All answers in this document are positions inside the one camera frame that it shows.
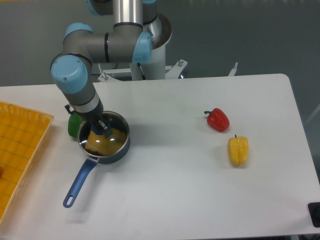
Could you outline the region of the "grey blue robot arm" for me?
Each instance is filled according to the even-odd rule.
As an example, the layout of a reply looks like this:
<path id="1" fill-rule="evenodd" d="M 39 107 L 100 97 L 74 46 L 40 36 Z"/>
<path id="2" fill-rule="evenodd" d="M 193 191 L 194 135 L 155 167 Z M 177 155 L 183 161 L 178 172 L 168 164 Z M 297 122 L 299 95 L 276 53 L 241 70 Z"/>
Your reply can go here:
<path id="1" fill-rule="evenodd" d="M 96 33 L 87 24 L 71 24 L 50 71 L 75 112 L 109 137 L 110 121 L 103 117 L 103 104 L 90 80 L 92 65 L 128 63 L 133 80 L 162 80 L 172 25 L 158 12 L 155 0 L 89 0 L 87 5 L 96 15 L 114 17 L 112 32 Z"/>

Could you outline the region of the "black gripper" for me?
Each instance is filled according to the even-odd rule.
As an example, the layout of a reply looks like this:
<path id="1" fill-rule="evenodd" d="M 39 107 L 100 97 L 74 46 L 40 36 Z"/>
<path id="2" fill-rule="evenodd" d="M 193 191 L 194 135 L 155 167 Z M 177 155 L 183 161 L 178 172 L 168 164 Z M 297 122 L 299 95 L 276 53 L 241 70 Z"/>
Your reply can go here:
<path id="1" fill-rule="evenodd" d="M 100 120 L 103 113 L 103 104 L 100 99 L 91 99 L 75 101 L 64 106 L 71 115 L 77 113 L 83 121 L 98 122 L 100 131 L 105 138 L 109 138 L 113 134 L 112 127 L 108 121 Z"/>

